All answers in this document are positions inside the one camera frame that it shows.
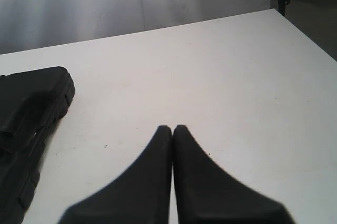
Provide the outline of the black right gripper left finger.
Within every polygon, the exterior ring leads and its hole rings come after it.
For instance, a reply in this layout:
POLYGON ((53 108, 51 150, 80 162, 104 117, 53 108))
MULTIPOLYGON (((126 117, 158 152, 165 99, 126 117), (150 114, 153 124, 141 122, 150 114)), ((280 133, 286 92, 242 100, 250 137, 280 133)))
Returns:
POLYGON ((172 132, 158 126, 139 157, 109 185, 69 207, 60 223, 168 223, 172 132))

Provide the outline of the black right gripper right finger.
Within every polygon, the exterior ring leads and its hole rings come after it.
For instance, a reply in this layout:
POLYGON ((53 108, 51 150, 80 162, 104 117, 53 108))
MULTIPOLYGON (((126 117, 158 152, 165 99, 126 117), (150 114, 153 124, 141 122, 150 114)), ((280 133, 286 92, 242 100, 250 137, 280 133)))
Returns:
POLYGON ((281 203, 226 173, 186 126, 175 128, 173 145, 179 223, 291 223, 291 215, 281 203))

